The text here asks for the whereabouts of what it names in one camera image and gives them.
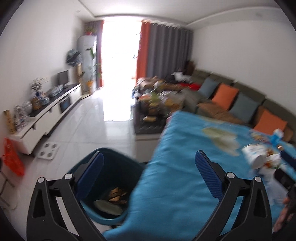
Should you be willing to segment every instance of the blue pillow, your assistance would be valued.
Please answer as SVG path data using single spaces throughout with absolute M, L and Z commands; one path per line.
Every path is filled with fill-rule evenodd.
M 243 93 L 239 93 L 237 100 L 229 111 L 236 118 L 245 123 L 249 123 L 257 110 L 259 103 L 247 97 Z
M 198 92 L 206 98 L 210 98 L 214 90 L 218 86 L 219 82 L 212 80 L 211 78 L 206 78 Z

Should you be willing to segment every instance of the black countertop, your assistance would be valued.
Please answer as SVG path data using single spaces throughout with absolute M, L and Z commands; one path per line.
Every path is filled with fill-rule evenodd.
M 61 97 L 63 94 L 67 93 L 69 90 L 73 89 L 74 87 L 76 87 L 79 84 L 71 84 L 68 85 L 68 87 L 66 89 L 63 89 L 61 93 L 57 94 L 55 97 L 52 97 L 49 99 L 49 103 L 47 105 L 42 106 L 40 109 L 38 110 L 34 110 L 29 116 L 30 117 L 35 117 L 37 116 L 42 110 L 44 110 L 47 106 L 49 106 L 52 102 L 54 102 L 55 100 L 57 100 L 59 97 Z

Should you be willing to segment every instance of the tiled floor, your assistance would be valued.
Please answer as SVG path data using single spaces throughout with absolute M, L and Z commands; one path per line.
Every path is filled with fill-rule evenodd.
M 57 126 L 49 139 L 60 144 L 57 155 L 51 161 L 22 156 L 25 176 L 18 178 L 9 170 L 4 170 L 16 184 L 14 191 L 7 189 L 11 203 L 18 200 L 15 210 L 6 209 L 9 220 L 23 238 L 26 237 L 28 207 L 35 183 L 40 176 L 47 180 L 59 179 L 78 161 L 96 148 L 110 147 L 128 156 L 133 156 L 133 130 L 130 119 L 131 89 L 115 91 L 104 87 L 92 96 L 81 100 Z M 71 232 L 75 229 L 64 216 Z M 96 224 L 100 231 L 108 227 Z

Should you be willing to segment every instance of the human hand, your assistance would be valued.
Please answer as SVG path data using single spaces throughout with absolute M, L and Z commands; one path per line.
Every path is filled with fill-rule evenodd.
M 287 216 L 288 213 L 288 203 L 290 202 L 289 198 L 285 198 L 283 203 L 286 205 L 283 210 L 281 211 L 275 225 L 274 225 L 274 232 L 278 232 L 282 227 L 283 227 L 283 222 Z M 291 220 L 291 218 L 293 217 L 293 213 L 289 215 L 289 217 L 287 218 L 287 222 L 289 222 Z

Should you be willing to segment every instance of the computer monitor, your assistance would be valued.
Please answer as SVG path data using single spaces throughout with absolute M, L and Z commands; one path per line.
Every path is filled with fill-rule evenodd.
M 68 70 L 57 74 L 57 81 L 59 85 L 66 85 L 69 82 Z

